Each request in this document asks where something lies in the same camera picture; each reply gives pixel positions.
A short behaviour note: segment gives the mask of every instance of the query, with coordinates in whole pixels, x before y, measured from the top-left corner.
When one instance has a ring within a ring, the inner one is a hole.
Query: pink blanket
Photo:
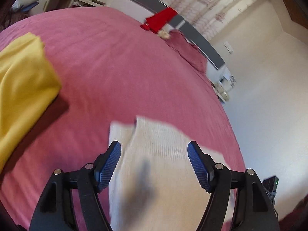
[[[41,37],[69,104],[4,176],[0,200],[17,224],[29,227],[56,168],[73,171],[105,152],[113,120],[133,123],[142,115],[171,123],[221,152],[231,169],[245,169],[209,81],[139,25],[112,8],[71,8],[30,17],[0,33],[0,50],[27,32]],[[100,201],[108,214],[107,191]],[[80,211],[76,215],[82,225]]]

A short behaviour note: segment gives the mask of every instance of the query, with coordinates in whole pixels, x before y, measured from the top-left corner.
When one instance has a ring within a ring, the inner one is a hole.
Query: white cloth
[[[187,156],[191,139],[172,125],[137,117],[136,125],[112,122],[109,143],[113,140],[122,147],[109,184],[113,231],[196,230],[210,194]],[[226,165],[222,154],[200,148]],[[232,205],[229,201],[225,221],[232,218]]]

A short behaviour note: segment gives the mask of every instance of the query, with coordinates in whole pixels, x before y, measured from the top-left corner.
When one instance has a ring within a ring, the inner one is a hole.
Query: yellow cloth
[[[39,37],[27,33],[0,52],[0,172],[60,88]]]

